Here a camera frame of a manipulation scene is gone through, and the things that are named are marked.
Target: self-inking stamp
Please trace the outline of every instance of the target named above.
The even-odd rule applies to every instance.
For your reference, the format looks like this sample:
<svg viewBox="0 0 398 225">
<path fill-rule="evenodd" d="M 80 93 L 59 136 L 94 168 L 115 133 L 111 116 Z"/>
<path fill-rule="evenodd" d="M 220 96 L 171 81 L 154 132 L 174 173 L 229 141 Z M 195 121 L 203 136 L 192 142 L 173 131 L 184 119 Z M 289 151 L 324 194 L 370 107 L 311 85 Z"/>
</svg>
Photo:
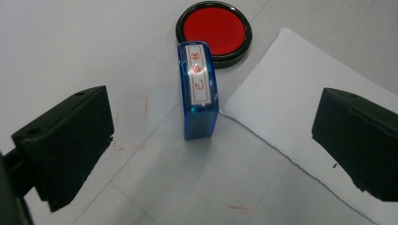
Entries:
<svg viewBox="0 0 398 225">
<path fill-rule="evenodd" d="M 219 112 L 210 49 L 201 41 L 178 44 L 185 140 L 209 138 Z"/>
</svg>

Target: paper sheet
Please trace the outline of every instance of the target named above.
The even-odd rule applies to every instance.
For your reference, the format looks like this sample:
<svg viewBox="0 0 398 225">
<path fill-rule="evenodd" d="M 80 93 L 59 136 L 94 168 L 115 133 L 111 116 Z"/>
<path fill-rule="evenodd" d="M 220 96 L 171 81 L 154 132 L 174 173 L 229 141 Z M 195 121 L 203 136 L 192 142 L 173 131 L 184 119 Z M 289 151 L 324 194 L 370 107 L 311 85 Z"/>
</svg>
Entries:
<svg viewBox="0 0 398 225">
<path fill-rule="evenodd" d="M 398 97 L 366 80 L 288 29 L 227 100 L 221 113 L 252 130 L 378 224 L 396 224 L 398 202 L 381 202 L 355 187 L 336 161 L 312 139 L 324 87 L 345 90 L 398 113 Z"/>
</svg>

